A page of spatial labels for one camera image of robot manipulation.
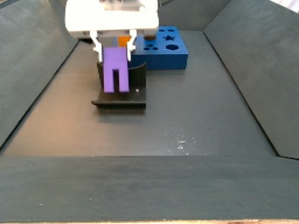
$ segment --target star-shaped hole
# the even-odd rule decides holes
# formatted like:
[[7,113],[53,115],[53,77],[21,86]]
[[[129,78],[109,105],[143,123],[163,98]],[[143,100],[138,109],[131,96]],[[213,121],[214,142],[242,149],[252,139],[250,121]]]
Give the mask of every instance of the star-shaped hole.
[[173,37],[173,36],[167,36],[167,37],[163,37],[165,38],[165,40],[174,40],[175,39],[175,37]]

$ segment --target purple block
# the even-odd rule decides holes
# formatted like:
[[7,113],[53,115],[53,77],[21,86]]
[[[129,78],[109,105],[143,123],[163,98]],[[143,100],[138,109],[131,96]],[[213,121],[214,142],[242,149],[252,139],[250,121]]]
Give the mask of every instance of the purple block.
[[119,92],[130,92],[129,88],[129,68],[127,68],[127,48],[106,47],[105,48],[105,92],[115,93],[114,71],[119,74]]

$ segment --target blue block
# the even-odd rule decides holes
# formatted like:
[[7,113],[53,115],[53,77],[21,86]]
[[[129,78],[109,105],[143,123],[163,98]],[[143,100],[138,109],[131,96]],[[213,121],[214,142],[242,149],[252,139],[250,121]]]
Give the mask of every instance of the blue block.
[[138,36],[130,67],[147,64],[147,69],[185,69],[189,51],[175,26],[161,26],[157,40]]

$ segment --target orange piece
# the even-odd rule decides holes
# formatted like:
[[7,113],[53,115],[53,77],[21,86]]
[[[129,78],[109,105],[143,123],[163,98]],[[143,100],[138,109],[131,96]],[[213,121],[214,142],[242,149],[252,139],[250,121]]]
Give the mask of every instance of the orange piece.
[[130,36],[118,37],[118,46],[127,46],[130,39]]

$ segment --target black stand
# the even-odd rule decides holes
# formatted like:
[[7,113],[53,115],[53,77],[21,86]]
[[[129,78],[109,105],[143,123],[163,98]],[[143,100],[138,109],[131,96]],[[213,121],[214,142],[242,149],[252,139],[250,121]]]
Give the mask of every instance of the black stand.
[[[99,108],[126,109],[146,107],[146,63],[142,66],[129,69],[130,92],[114,94],[105,92],[105,74],[103,65],[98,63],[98,74],[101,80],[101,90],[98,100],[91,103]],[[118,77],[115,78],[115,87],[118,87]]]

